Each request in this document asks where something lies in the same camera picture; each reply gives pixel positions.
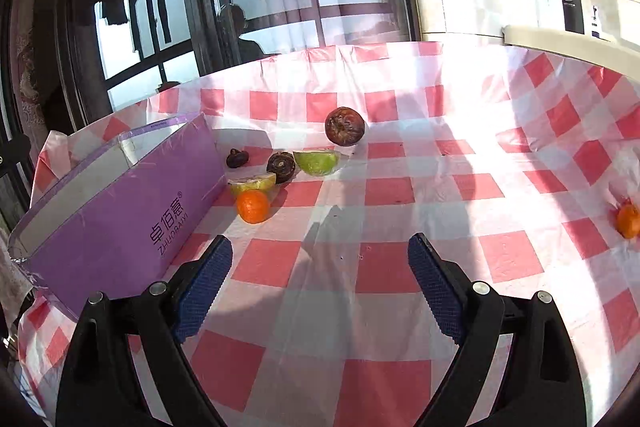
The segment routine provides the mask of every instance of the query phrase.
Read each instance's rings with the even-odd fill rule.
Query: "tangerine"
[[[269,217],[269,198],[261,190],[246,190],[238,195],[238,215],[251,225],[257,225]]]
[[[633,203],[623,204],[616,216],[616,229],[625,239],[632,239],[640,234],[640,212]]]

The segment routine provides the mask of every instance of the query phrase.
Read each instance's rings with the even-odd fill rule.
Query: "orange fruit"
[[[640,212],[633,203],[625,203],[618,210],[616,229],[625,239],[632,239],[640,234]]]
[[[269,207],[269,198],[261,190],[246,190],[239,194],[236,200],[238,215],[251,225],[267,219]]]

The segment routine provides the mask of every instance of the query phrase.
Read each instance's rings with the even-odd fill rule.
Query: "blue textured pad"
[[[178,342],[198,333],[204,318],[231,269],[233,250],[225,238],[200,267],[178,304],[173,333]]]
[[[409,240],[409,266],[444,335],[460,345],[465,339],[462,303],[431,252],[414,235]]]

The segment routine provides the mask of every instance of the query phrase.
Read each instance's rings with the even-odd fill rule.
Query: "plastic tablecloth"
[[[590,424],[640,360],[638,240],[613,227],[640,195],[640,84],[580,60],[517,47],[404,42],[271,57],[151,97],[40,154],[33,200],[116,134],[200,110],[218,147],[331,145],[323,122],[353,107],[364,139],[331,176],[300,172],[270,219],[248,225],[225,193],[175,259],[223,233],[234,264],[183,345],[234,426],[411,426],[455,354],[406,260],[424,232],[441,257],[499,293],[553,295],[576,350]],[[23,317],[20,361],[50,418],[74,324],[44,298]],[[149,380],[139,341],[132,351]],[[510,339],[501,337],[471,420],[486,416]],[[151,389],[154,415],[166,418]]]

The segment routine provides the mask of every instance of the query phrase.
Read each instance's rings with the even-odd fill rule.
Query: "black thermos bottle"
[[[564,29],[568,32],[584,33],[584,18],[580,0],[562,0]]]

